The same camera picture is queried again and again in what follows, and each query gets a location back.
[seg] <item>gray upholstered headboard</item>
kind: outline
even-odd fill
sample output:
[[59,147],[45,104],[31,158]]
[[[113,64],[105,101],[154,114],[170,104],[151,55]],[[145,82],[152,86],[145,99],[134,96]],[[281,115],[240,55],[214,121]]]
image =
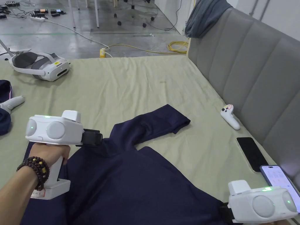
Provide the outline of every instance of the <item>gray upholstered headboard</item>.
[[300,189],[300,42],[230,8],[188,57]]

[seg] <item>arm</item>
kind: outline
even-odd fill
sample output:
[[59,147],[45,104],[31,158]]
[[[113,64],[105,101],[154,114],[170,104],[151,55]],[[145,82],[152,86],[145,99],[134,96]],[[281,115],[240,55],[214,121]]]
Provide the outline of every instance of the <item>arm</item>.
[[[62,155],[68,158],[70,147],[66,145],[47,146],[36,143],[29,156],[37,156],[53,165]],[[20,224],[30,196],[38,184],[38,179],[32,168],[22,167],[0,190],[0,224]]]

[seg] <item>phone screen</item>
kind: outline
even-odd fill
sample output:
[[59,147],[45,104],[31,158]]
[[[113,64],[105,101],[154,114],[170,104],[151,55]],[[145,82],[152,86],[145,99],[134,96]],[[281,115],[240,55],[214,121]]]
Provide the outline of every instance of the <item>phone screen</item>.
[[300,213],[300,197],[282,169],[279,166],[262,166],[261,169],[264,172],[265,179],[271,186],[280,186],[288,190],[294,200],[297,212]]
[[248,162],[250,163],[253,171],[260,172],[260,166],[268,165],[268,162],[265,160],[264,156],[260,152],[260,149],[257,147],[251,137],[238,137],[236,140],[245,154]]

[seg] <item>hand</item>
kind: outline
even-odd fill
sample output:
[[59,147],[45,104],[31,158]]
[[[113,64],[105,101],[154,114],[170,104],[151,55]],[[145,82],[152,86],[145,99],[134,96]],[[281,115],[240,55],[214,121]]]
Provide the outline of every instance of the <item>hand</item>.
[[70,153],[70,146],[68,145],[48,146],[43,143],[35,143],[31,148],[29,157],[31,156],[40,157],[43,160],[45,160],[45,162],[49,167],[51,167],[61,156],[64,158],[64,165],[65,165],[69,158],[69,153]]

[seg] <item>white wall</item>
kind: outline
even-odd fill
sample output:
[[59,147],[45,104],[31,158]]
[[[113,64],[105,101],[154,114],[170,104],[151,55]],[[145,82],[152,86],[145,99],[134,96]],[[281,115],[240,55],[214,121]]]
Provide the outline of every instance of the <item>white wall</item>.
[[227,2],[232,5],[232,7],[236,8],[239,0],[227,0]]
[[[253,17],[259,19],[267,0],[259,0]],[[236,8],[249,14],[255,0],[238,0]],[[300,0],[271,0],[262,22],[300,41]]]
[[[180,1],[181,0],[156,0],[155,4],[174,25],[176,23],[176,11],[180,7]],[[191,5],[194,5],[194,0],[182,0],[181,8],[177,12],[178,21],[175,28],[181,35],[184,34],[185,22],[191,13]]]

